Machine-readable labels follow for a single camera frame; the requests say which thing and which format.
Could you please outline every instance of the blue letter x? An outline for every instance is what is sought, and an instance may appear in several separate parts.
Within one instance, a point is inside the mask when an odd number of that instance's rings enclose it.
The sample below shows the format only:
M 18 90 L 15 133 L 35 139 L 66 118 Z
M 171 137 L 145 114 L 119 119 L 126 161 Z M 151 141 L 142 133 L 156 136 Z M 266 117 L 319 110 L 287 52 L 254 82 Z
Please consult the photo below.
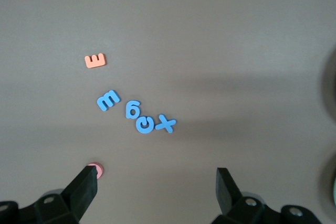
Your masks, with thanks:
M 155 126 L 155 129 L 156 130 L 161 130 L 163 128 L 166 128 L 168 133 L 173 133 L 174 129 L 173 129 L 172 126 L 176 124 L 176 120 L 171 119 L 171 120 L 168 121 L 164 114 L 160 114 L 159 119 L 160 119 L 161 123 L 157 124 Z

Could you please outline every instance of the pink foam piece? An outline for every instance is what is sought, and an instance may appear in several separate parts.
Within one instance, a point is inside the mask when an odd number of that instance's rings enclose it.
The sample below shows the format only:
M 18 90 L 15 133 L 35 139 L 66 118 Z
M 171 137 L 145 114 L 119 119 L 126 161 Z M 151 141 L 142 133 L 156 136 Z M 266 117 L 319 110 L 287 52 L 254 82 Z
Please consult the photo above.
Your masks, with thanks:
M 88 164 L 89 166 L 95 166 L 96 169 L 97 169 L 97 179 L 99 179 L 103 173 L 104 173 L 104 167 L 100 164 L 100 163 L 97 163 L 97 162 L 92 162 L 90 164 Z
M 102 53 L 98 55 L 85 56 L 84 60 L 88 68 L 96 68 L 106 65 L 105 55 Z

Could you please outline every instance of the blue letter m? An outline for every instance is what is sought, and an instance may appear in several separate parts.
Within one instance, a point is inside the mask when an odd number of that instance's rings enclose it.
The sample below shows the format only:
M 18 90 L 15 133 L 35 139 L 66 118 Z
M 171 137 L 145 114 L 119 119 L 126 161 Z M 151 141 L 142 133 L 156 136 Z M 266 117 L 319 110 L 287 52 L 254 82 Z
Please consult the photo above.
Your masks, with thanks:
M 106 111 L 108 107 L 112 107 L 114 105 L 113 102 L 120 102 L 120 98 L 114 90 L 110 90 L 97 100 L 97 104 L 102 111 Z

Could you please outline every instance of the screw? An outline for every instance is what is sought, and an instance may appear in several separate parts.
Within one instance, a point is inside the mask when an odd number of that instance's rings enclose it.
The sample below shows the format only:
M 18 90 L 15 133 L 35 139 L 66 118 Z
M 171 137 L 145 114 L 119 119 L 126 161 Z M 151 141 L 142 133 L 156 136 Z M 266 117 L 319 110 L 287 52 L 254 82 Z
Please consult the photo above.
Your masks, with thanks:
M 301 217 L 303 215 L 303 213 L 301 212 L 300 209 L 296 208 L 296 207 L 291 207 L 289 208 L 289 211 L 292 215 L 294 216 L 298 216 L 298 217 Z
M 50 203 L 50 202 L 53 202 L 54 201 L 54 197 L 48 197 L 48 198 L 46 198 L 44 201 L 43 201 L 43 203 L 44 204 L 48 204 L 48 203 Z
M 248 198 L 245 200 L 246 204 L 252 207 L 255 207 L 257 205 L 256 201 L 254 199 Z
M 7 210 L 7 208 L 8 208 L 8 205 L 0 206 L 0 212 Z

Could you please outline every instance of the gray table surface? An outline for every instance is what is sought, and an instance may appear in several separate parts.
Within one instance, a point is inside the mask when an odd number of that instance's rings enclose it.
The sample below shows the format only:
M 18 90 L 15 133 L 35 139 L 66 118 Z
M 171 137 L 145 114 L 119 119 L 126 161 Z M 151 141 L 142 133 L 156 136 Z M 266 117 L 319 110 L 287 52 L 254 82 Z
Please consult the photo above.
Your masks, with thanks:
M 274 210 L 335 222 L 335 17 L 336 0 L 0 0 L 0 200 L 27 206 L 98 161 L 82 224 L 210 223 L 227 167 Z M 129 100 L 174 133 L 139 133 Z

